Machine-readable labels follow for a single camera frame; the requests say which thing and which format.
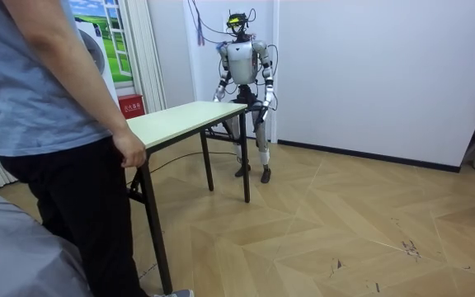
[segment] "red box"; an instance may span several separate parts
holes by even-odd
[[[120,111],[126,119],[132,119],[137,116],[144,115],[144,104],[142,103],[142,95],[126,95],[119,96]]]

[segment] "black metal stand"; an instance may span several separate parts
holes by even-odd
[[[245,113],[239,115],[239,142],[241,143],[241,166],[244,172],[243,189],[245,191],[245,202],[249,203],[251,201],[251,190],[248,181],[247,122],[245,115]]]
[[[210,155],[208,152],[208,144],[206,143],[206,134],[204,131],[200,132],[201,146],[203,147],[203,158],[205,159],[206,179],[208,180],[208,188],[214,191],[214,179],[212,178],[212,168],[210,166]]]
[[[165,295],[173,292],[172,278],[166,257],[166,248],[164,247],[164,238],[162,237],[161,221],[158,219],[157,203],[155,202],[155,193],[153,192],[152,177],[149,172],[149,165],[144,165],[137,170],[140,172],[142,181],[140,187],[146,206],[146,215],[148,216],[149,231],[152,234],[153,248],[157,258],[158,272],[161,275],[162,289]]]
[[[214,125],[217,125],[220,122],[224,122],[225,120],[231,119],[234,116],[239,115],[239,125],[241,129],[241,138],[239,142],[242,146],[242,159],[247,160],[247,130],[246,130],[246,123],[245,123],[245,114],[247,110],[236,111],[231,115],[227,115],[224,118],[215,120],[214,122],[208,123],[202,127],[196,128],[194,130],[188,131],[184,134],[178,135],[173,139],[169,139],[165,142],[157,144],[151,148],[146,150],[146,154],[149,156],[152,153],[157,152],[160,149],[164,149],[169,145],[177,143],[183,139],[186,139],[194,134],[200,133],[201,137],[201,145],[203,147],[203,156],[205,158],[205,169],[206,169],[206,178],[208,180],[208,188],[213,191],[214,190],[214,180],[212,178],[212,169],[210,166],[210,158],[209,158],[209,151],[208,151],[208,144],[206,139],[211,138],[207,136],[205,131]],[[235,139],[221,139],[223,141],[228,142],[235,142]],[[142,194],[138,191],[139,185],[142,189]],[[243,175],[243,187],[245,191],[245,202],[249,203],[250,198],[250,187],[248,181],[248,170],[245,170],[245,174]],[[172,278],[170,277],[170,269],[168,267],[167,256],[166,256],[166,248],[164,247],[164,238],[162,236],[162,229],[161,223],[158,218],[158,209],[157,203],[155,201],[155,193],[153,192],[153,184],[151,178],[151,172],[149,171],[149,166],[144,165],[141,168],[137,169],[135,173],[135,177],[131,182],[131,187],[126,189],[128,197],[136,200],[140,203],[143,203],[146,207],[146,215],[148,216],[148,224],[149,230],[152,235],[153,240],[153,248],[155,250],[155,257],[157,258],[158,270],[161,276],[162,282],[162,289],[164,290],[165,295],[169,295],[173,292],[172,287]]]

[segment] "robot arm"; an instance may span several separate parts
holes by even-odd
[[[221,99],[224,97],[224,90],[228,85],[228,81],[232,77],[230,71],[228,71],[228,51],[227,51],[228,44],[223,42],[218,45],[217,49],[219,54],[221,55],[221,61],[223,65],[223,72],[221,73],[221,80],[219,81],[219,85],[215,90],[214,94],[214,102],[220,102]]]
[[[258,126],[265,121],[267,112],[269,111],[270,103],[274,99],[274,75],[272,72],[269,51],[267,50],[266,43],[261,40],[255,40],[253,41],[252,46],[254,47],[254,50],[260,55],[260,61],[263,65],[263,78],[265,79],[265,100],[263,101],[260,115],[257,117],[257,121],[255,123],[255,125]]]

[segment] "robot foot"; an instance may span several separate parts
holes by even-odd
[[[251,166],[247,165],[248,171],[251,171]],[[234,174],[235,177],[242,177],[245,172],[243,172],[243,167],[240,167],[239,170],[237,170],[236,174]]]
[[[268,183],[270,181],[270,168],[263,170],[263,174],[261,175],[261,182]]]

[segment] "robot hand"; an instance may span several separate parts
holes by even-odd
[[[254,123],[254,133],[256,133],[257,129],[260,127],[261,124],[265,121],[267,117],[267,113],[269,112],[268,106],[262,106],[260,109],[260,114],[257,116],[256,123]]]
[[[224,98],[224,87],[218,86],[214,94],[214,102],[221,102],[221,99]]]
[[[254,123],[254,132],[256,132],[257,128],[265,121],[267,118],[267,114],[269,113],[269,105],[272,99],[274,98],[274,92],[271,87],[266,89],[265,93],[265,100],[263,101],[263,106],[260,109],[260,114],[256,119],[256,123]]]

